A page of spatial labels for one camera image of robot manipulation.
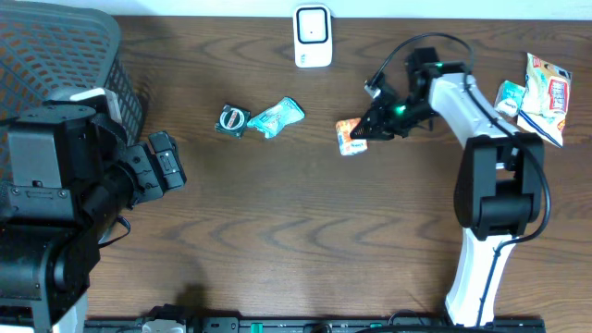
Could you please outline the orange white tissue pack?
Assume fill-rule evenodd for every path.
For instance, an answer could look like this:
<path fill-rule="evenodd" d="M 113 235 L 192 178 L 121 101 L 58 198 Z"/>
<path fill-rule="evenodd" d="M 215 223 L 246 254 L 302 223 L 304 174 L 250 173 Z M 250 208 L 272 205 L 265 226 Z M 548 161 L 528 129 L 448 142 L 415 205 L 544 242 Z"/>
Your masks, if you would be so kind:
<path fill-rule="evenodd" d="M 367 150 L 367 140 L 352 139 L 352 130 L 360 123 L 361 119 L 351 118 L 340 120 L 336 123 L 339 152 L 343 156 L 363 153 Z"/>

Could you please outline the teal snack packet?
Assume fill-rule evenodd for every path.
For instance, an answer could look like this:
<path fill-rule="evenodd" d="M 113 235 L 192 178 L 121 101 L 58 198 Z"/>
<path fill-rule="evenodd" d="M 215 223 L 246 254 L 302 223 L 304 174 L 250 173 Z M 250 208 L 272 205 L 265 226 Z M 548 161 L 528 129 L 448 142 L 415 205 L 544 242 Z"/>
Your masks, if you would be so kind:
<path fill-rule="evenodd" d="M 276 105 L 251 118 L 247 127 L 262 132 L 266 139 L 276 137 L 286 126 L 303 120 L 305 113 L 291 97 L 283 97 Z"/>

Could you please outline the green white tissue pack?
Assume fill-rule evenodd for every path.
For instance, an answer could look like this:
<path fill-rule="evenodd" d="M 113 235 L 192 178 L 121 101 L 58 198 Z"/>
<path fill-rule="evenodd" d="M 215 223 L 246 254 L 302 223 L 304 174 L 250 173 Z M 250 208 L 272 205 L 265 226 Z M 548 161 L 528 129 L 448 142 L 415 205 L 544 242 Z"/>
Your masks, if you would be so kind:
<path fill-rule="evenodd" d="M 521 110 L 524 94 L 525 87 L 509 80 L 504 81 L 496 95 L 495 110 L 506 116 L 516 117 Z"/>

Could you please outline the white blue snack bag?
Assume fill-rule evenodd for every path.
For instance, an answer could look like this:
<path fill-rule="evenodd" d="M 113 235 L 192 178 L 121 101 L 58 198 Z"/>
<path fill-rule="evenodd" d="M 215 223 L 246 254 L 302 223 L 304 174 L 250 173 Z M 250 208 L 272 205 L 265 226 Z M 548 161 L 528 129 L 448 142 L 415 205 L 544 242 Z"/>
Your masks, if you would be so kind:
<path fill-rule="evenodd" d="M 562 148 L 573 73 L 527 53 L 525 93 L 517 125 Z"/>

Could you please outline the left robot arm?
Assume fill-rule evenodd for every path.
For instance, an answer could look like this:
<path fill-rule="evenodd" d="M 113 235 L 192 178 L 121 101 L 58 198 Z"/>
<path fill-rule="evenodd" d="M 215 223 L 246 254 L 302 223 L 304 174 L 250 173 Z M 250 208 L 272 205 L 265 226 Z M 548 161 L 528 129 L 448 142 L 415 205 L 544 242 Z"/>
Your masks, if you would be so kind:
<path fill-rule="evenodd" d="M 129 143 L 116 95 L 66 88 L 8 122 L 1 328 L 80 332 L 90 274 L 122 211 L 182 188 L 175 139 Z"/>

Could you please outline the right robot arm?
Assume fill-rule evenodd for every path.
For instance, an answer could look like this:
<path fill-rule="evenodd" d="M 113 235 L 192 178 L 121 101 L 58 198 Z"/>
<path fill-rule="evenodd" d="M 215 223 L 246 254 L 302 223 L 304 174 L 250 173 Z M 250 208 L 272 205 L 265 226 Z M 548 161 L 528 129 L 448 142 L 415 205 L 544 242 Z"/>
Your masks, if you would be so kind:
<path fill-rule="evenodd" d="M 421 122 L 442 117 L 463 149 L 454 189 L 462 250 L 445 299 L 457 327 L 494 322 L 494 301 L 513 248 L 529 240 L 528 224 L 549 194 L 544 144 L 501 117 L 476 86 L 470 65 L 443 62 L 435 48 L 416 48 L 405 60 L 409 94 L 402 98 L 378 71 L 364 84 L 370 108 L 351 130 L 356 140 L 408 136 Z"/>

